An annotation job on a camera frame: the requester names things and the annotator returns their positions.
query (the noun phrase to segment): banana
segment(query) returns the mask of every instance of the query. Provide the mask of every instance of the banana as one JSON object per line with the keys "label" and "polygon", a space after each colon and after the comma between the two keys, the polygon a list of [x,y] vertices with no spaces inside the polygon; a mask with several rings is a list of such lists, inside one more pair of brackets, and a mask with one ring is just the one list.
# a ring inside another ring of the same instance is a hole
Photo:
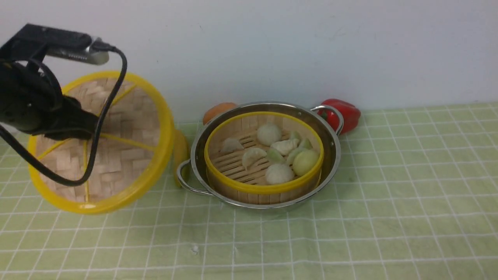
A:
{"label": "banana", "polygon": [[[178,176],[176,175],[176,170],[178,166],[184,161],[188,159],[189,150],[188,150],[188,142],[183,133],[180,130],[175,130],[175,143],[173,149],[173,176],[175,177],[175,183],[178,187],[181,187],[180,181],[178,180]],[[185,181],[188,180],[190,176],[190,169],[184,168],[182,170],[182,176]]]}

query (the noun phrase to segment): bamboo steamer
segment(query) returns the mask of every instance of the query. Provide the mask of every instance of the bamboo steamer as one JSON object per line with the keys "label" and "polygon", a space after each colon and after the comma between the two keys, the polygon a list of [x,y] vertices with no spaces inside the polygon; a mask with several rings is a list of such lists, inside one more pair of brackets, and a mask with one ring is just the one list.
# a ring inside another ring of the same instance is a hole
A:
{"label": "bamboo steamer", "polygon": [[[84,110],[98,114],[119,74],[87,75],[64,87],[63,93],[76,98]],[[127,73],[104,120],[89,180],[67,187],[30,166],[31,179],[40,194],[62,210],[111,212],[139,199],[160,178],[173,154],[176,134],[161,94],[146,80]],[[90,147],[90,140],[55,141],[41,135],[31,136],[28,143],[28,150],[40,162],[72,180],[83,175]]]}
{"label": "bamboo steamer", "polygon": [[[266,123],[274,123],[282,129],[282,140],[289,139],[291,131],[297,131],[303,139],[310,140],[312,148],[319,153],[319,159],[307,174],[295,176],[284,184],[268,185],[265,173],[270,163],[266,158],[259,159],[247,170],[242,166],[242,156],[248,148],[269,149],[256,137],[257,129]],[[238,139],[244,150],[220,152],[227,138]],[[275,112],[251,112],[230,118],[215,128],[207,139],[204,155],[208,181],[213,189],[238,202],[264,205],[287,202],[315,189],[320,181],[324,148],[318,134],[295,117]]]}

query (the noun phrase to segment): stainless steel pot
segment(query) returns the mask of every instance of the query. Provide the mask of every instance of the stainless steel pot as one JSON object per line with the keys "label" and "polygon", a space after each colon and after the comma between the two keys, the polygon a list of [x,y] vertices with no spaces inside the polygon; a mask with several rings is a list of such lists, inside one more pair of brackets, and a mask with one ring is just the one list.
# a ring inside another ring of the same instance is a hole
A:
{"label": "stainless steel pot", "polygon": [[[329,110],[334,112],[339,117],[339,127],[337,128],[337,131],[334,131],[328,125],[328,123],[315,112],[318,110]],[[212,189],[209,186],[206,175],[206,162],[204,160],[204,147],[206,145],[206,140],[208,139],[211,132],[213,132],[213,130],[224,121],[232,117],[235,117],[237,115],[250,113],[250,112],[278,112],[278,113],[287,114],[306,122],[317,132],[317,134],[320,136],[322,140],[322,143],[324,144],[324,149],[325,149],[324,150],[325,158],[322,165],[322,177],[320,179],[320,184],[318,185],[318,187],[316,187],[313,191],[307,193],[306,195],[288,202],[269,204],[269,205],[256,205],[256,204],[241,203],[229,199],[219,194],[216,190]],[[261,210],[263,209],[276,210],[276,209],[285,208],[285,210],[288,211],[290,210],[289,209],[290,206],[297,206],[298,204],[301,204],[301,202],[305,201],[306,199],[310,198],[311,196],[319,192],[321,189],[323,189],[327,185],[327,183],[332,179],[332,177],[335,175],[337,168],[339,166],[339,161],[341,159],[341,146],[339,144],[339,139],[337,135],[341,132],[343,125],[344,125],[344,119],[341,113],[337,109],[327,105],[319,105],[308,110],[298,105],[282,103],[282,102],[255,102],[255,103],[243,104],[220,114],[216,118],[209,121],[206,125],[204,125],[201,132],[197,135],[192,144],[190,159],[184,161],[178,166],[176,174],[178,175],[178,179],[181,185],[185,189],[196,194],[215,196],[221,199],[223,202],[226,202],[233,206],[237,206],[239,208],[242,207],[242,208],[261,209]],[[187,168],[189,165],[192,165],[192,170],[195,176],[197,177],[199,182],[206,188],[205,190],[191,187],[182,177],[182,169]]]}

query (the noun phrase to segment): white wall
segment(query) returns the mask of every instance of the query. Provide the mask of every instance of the white wall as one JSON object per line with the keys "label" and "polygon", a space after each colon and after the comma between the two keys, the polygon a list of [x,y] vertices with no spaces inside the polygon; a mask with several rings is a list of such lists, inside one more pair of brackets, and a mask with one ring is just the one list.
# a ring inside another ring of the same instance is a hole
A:
{"label": "white wall", "polygon": [[[4,0],[0,40],[27,22],[101,36],[195,121],[223,101],[498,100],[497,14],[496,0]],[[120,67],[46,62],[62,84]]]}

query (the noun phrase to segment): bell pepper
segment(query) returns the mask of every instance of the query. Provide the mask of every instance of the bell pepper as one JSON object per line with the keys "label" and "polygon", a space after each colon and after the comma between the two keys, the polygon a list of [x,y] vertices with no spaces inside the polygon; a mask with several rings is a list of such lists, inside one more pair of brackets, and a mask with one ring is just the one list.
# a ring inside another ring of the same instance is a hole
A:
{"label": "bell pepper", "polygon": [[[360,120],[360,116],[362,115],[362,113],[353,104],[339,99],[327,99],[322,102],[322,105],[332,106],[343,115],[344,127],[340,134],[345,134],[358,126],[358,121]],[[323,117],[334,130],[336,130],[339,126],[339,118],[336,116],[336,114],[334,114],[334,112],[328,110],[319,110],[318,115]]]}

